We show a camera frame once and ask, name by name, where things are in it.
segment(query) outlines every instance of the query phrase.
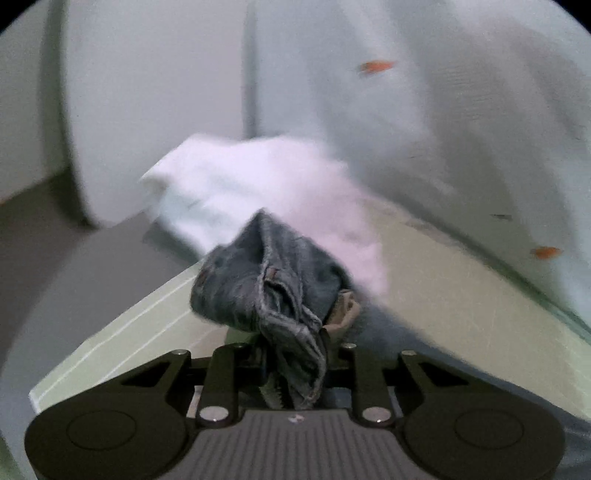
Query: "gray floor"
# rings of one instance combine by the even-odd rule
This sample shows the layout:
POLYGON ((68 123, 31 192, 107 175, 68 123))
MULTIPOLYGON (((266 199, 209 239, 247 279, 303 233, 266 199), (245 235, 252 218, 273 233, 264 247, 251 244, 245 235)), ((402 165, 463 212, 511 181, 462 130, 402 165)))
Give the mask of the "gray floor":
MULTIPOLYGON (((0 206, 0 431, 29 480, 30 389, 194 261, 164 248, 168 239, 144 215, 110 229, 84 226, 73 191, 63 175, 0 206)), ((8 459, 4 451, 0 461, 8 459)))

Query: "denim jeans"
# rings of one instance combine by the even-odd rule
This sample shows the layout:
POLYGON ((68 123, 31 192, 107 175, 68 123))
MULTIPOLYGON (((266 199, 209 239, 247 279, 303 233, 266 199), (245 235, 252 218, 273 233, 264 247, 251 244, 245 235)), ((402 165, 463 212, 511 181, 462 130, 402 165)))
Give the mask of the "denim jeans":
MULTIPOLYGON (((277 370, 295 408, 312 408, 322 391, 326 352, 320 329, 339 292, 353 288, 347 273, 310 240, 264 211, 234 242, 205 260, 191 306, 210 320, 260 332, 277 353, 277 370)), ((591 478, 591 423, 516 385, 499 380, 430 345, 417 332, 370 301, 345 335, 346 342, 392 361, 412 349, 546 408, 562 424, 566 451, 556 480, 591 478)))

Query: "white towel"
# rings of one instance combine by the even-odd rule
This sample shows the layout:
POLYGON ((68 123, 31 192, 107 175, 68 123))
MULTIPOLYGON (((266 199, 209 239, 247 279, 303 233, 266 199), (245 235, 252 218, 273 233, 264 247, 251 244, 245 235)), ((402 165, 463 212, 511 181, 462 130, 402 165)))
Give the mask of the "white towel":
POLYGON ((366 194, 320 144, 194 135, 142 181, 152 219, 199 255, 232 242, 265 208, 333 255, 369 294, 387 289, 381 244, 363 211, 366 194))

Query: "screw head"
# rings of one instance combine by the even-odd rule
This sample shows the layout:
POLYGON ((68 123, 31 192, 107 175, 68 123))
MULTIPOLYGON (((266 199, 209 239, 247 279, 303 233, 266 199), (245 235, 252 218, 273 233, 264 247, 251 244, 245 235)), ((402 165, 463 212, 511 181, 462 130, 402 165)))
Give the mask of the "screw head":
POLYGON ((361 412, 361 416, 367 421, 381 423, 383 421, 389 420, 392 414, 387 408, 369 407, 361 412))
POLYGON ((225 420, 230 412, 228 412, 227 408, 220 407, 219 405, 211 405, 210 407, 205 407, 199 412, 199 416, 203 420, 207 421, 221 421, 225 420))

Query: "red spot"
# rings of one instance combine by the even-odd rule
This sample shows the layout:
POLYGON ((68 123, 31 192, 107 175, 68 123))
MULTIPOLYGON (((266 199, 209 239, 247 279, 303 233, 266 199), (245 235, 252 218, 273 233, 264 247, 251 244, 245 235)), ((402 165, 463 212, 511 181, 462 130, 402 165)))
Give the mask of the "red spot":
POLYGON ((364 63, 359 70, 363 73, 380 73, 391 69, 395 64, 395 61, 374 60, 364 63))
POLYGON ((538 247, 532 250, 532 254, 538 260, 550 260, 551 258, 555 258, 562 253, 560 248, 556 247, 538 247))

